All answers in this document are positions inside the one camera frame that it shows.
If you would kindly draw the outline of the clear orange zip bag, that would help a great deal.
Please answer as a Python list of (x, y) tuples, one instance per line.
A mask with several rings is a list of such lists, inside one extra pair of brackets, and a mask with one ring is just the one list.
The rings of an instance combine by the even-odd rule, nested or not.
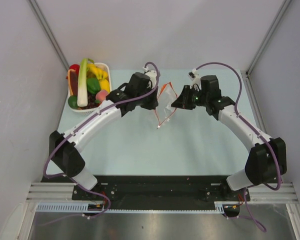
[(176, 112), (172, 103), (178, 98), (171, 82), (165, 83), (157, 94), (158, 106), (154, 110), (155, 117), (158, 121), (157, 129), (168, 123), (172, 115)]

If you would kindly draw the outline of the pink peach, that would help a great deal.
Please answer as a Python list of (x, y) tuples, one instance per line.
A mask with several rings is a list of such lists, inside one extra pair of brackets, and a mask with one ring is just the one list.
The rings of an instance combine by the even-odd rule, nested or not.
[(96, 95), (95, 95), (95, 102), (97, 104), (100, 104), (102, 103), (106, 98), (107, 98), (107, 95), (109, 94), (108, 91), (102, 89), (101, 91), (99, 91)]

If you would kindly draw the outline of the green bell pepper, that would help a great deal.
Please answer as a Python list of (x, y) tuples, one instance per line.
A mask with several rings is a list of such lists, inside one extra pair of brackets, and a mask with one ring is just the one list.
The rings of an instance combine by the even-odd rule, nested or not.
[(94, 95), (96, 95), (101, 90), (100, 83), (95, 77), (88, 78), (86, 80), (86, 87), (87, 91)]

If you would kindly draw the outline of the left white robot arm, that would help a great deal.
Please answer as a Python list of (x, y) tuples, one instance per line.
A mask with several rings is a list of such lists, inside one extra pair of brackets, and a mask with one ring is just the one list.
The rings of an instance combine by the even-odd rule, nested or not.
[(112, 90), (83, 121), (63, 133), (56, 130), (50, 134), (49, 159), (63, 175), (83, 187), (83, 194), (88, 199), (97, 199), (101, 188), (97, 185), (97, 178), (87, 169), (81, 152), (100, 130), (136, 107), (154, 110), (158, 106), (159, 77), (155, 70), (134, 73), (128, 83)]

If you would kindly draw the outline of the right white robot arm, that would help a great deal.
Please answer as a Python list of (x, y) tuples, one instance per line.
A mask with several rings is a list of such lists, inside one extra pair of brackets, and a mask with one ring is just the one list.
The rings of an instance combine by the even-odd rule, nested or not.
[(215, 75), (201, 77), (200, 84), (185, 85), (171, 107), (184, 110), (204, 107), (208, 115), (228, 127), (247, 149), (244, 168), (228, 176), (226, 185), (220, 188), (225, 200), (232, 201), (243, 188), (266, 185), (272, 180), (277, 180), (277, 185), (281, 185), (281, 176), (287, 172), (284, 140), (271, 137), (247, 121), (239, 113), (235, 102), (222, 95)]

